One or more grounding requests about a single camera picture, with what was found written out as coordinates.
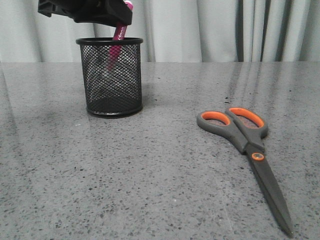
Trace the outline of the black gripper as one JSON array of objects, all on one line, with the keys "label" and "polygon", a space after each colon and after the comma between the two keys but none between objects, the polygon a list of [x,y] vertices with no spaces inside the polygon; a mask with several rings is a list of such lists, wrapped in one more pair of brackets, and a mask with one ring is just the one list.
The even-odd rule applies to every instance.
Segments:
[{"label": "black gripper", "polygon": [[37,11],[49,18],[53,14],[66,16],[76,23],[132,24],[132,10],[123,0],[39,0]]}]

